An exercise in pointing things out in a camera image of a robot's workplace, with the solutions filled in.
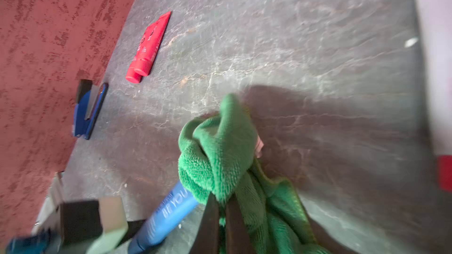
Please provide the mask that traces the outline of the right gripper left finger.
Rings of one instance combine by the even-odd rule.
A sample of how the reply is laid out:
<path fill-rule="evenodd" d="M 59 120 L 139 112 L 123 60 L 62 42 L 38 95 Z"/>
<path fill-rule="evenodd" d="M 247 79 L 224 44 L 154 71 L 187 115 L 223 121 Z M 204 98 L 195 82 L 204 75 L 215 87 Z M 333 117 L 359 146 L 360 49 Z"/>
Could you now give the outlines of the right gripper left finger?
<path fill-rule="evenodd" d="M 218 254 L 220 208 L 214 194 L 210 193 L 200 227 L 189 254 Z"/>

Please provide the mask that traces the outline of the white tube red cap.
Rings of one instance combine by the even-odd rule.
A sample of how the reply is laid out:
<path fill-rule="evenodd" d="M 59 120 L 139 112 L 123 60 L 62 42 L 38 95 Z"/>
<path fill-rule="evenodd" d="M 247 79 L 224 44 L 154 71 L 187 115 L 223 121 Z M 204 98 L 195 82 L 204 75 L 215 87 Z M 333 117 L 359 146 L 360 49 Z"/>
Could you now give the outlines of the white tube red cap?
<path fill-rule="evenodd" d="M 452 190 L 452 0 L 416 0 L 430 139 L 439 185 Z"/>

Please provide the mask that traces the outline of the green microfiber cloth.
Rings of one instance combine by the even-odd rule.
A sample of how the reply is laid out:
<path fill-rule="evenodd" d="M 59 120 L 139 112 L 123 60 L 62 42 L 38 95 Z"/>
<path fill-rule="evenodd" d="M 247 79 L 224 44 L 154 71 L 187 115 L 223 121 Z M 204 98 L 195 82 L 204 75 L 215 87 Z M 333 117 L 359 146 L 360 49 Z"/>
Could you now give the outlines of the green microfiber cloth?
<path fill-rule="evenodd" d="M 287 178 L 269 178 L 255 154 L 258 132 L 234 94 L 218 113 L 182 129 L 178 174 L 186 190 L 220 208 L 219 254 L 226 254 L 226 204 L 235 195 L 255 254 L 323 254 L 300 198 Z"/>

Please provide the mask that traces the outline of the blue tube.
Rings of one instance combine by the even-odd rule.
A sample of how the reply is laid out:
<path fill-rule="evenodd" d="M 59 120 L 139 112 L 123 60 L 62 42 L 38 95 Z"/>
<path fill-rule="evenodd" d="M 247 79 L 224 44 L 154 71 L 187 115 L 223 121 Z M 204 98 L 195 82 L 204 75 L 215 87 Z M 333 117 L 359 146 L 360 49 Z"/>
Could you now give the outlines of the blue tube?
<path fill-rule="evenodd" d="M 132 238 L 128 253 L 142 254 L 161 244 L 197 205 L 193 194 L 178 182 Z"/>

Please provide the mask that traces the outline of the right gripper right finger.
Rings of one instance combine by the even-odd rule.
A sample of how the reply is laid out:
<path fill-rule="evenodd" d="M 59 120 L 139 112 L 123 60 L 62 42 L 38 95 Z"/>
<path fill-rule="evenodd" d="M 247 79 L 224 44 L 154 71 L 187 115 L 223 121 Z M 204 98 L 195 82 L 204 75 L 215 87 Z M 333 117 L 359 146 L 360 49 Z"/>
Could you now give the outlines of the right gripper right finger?
<path fill-rule="evenodd" d="M 235 195 L 226 204 L 226 253 L 255 254 Z"/>

